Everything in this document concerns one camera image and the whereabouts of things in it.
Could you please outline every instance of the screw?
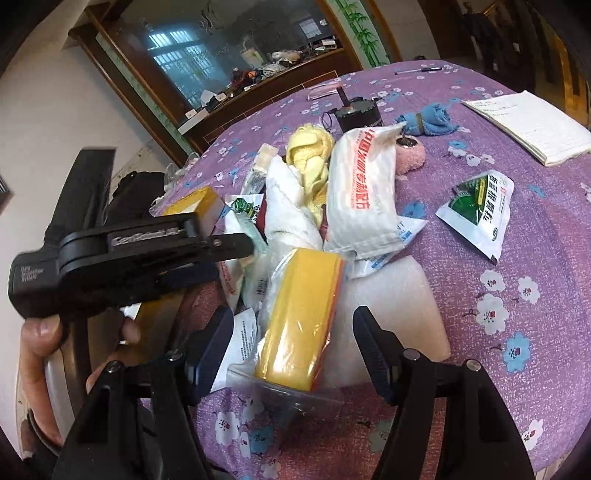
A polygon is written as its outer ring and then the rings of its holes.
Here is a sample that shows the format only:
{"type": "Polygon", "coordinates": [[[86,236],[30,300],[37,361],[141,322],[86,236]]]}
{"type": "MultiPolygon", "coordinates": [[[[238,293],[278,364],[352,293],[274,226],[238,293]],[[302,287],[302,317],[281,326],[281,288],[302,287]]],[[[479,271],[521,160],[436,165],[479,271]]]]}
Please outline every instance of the screw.
{"type": "Polygon", "coordinates": [[[178,360],[182,356],[183,356],[183,352],[178,349],[171,350],[166,354],[166,358],[168,358],[171,362],[175,362],[176,360],[178,360]]]}
{"type": "Polygon", "coordinates": [[[418,351],[416,351],[414,348],[407,348],[404,352],[402,352],[402,354],[404,355],[405,358],[408,358],[409,360],[412,360],[413,362],[418,360],[421,356],[421,354],[418,353],[418,351]]]}
{"type": "Polygon", "coordinates": [[[466,361],[466,366],[468,367],[469,370],[472,370],[473,372],[478,372],[482,368],[482,365],[480,364],[480,362],[478,360],[472,360],[472,359],[469,359],[468,361],[466,361]]]}
{"type": "Polygon", "coordinates": [[[107,371],[110,374],[114,374],[116,371],[118,371],[121,368],[121,362],[118,362],[117,360],[113,360],[112,362],[109,362],[107,364],[107,371]]]}

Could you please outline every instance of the window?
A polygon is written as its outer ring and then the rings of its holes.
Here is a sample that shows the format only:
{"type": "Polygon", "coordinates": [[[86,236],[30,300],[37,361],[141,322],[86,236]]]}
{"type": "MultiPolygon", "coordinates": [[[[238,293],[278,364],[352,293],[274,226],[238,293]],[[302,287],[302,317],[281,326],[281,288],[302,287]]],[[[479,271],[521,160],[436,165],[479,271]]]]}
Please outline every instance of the window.
{"type": "Polygon", "coordinates": [[[307,20],[304,20],[303,22],[300,22],[300,28],[302,29],[302,32],[304,32],[304,34],[306,35],[306,38],[314,38],[318,35],[322,35],[322,32],[318,28],[318,25],[316,25],[316,22],[313,18],[309,18],[307,20]]]}

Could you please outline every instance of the paper sheet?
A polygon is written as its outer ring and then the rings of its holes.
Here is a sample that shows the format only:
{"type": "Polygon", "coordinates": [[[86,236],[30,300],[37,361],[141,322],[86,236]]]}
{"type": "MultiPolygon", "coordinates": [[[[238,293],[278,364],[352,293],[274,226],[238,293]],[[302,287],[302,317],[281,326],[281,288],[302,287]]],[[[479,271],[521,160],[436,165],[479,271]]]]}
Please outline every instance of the paper sheet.
{"type": "Polygon", "coordinates": [[[591,132],[530,92],[463,103],[512,136],[547,167],[591,151],[591,132]]]}

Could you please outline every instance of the round table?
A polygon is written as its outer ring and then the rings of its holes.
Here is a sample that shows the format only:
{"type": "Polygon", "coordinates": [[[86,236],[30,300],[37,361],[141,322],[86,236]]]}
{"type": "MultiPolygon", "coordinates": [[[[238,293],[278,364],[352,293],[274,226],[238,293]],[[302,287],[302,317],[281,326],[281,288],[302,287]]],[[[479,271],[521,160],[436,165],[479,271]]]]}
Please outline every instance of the round table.
{"type": "MultiPolygon", "coordinates": [[[[378,96],[385,124],[432,102],[448,107],[460,128],[421,137],[425,165],[396,180],[398,212],[430,221],[399,257],[424,268],[452,348],[451,362],[480,360],[522,433],[535,471],[571,449],[591,415],[591,158],[546,168],[460,100],[512,93],[472,70],[443,61],[396,63],[342,77],[349,97],[378,96]],[[441,66],[429,73],[396,71],[441,66]],[[435,216],[452,187],[494,168],[515,183],[502,256],[493,266],[435,216]],[[478,323],[494,312],[491,335],[478,323]]],[[[220,197],[240,192],[263,142],[280,154],[294,130],[320,122],[338,95],[307,100],[299,91],[232,125],[203,154],[161,206],[211,185],[220,197]]],[[[338,140],[342,132],[333,126],[338,140]]],[[[194,417],[207,456],[241,480],[370,478],[394,410],[371,384],[346,389],[336,421],[304,419],[285,428],[257,398],[229,389],[205,399],[194,417]]],[[[437,404],[433,451],[423,477],[435,471],[444,420],[437,404]]]]}

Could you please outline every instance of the label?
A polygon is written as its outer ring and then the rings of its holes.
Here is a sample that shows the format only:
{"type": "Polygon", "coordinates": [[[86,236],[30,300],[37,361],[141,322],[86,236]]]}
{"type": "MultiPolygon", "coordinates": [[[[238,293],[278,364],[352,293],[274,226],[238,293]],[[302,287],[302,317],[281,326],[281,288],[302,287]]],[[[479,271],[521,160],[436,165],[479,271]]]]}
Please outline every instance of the label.
{"type": "Polygon", "coordinates": [[[353,178],[351,188],[351,208],[369,210],[369,192],[365,166],[371,142],[375,138],[375,131],[369,129],[360,132],[355,143],[355,159],[353,160],[353,178]]]}

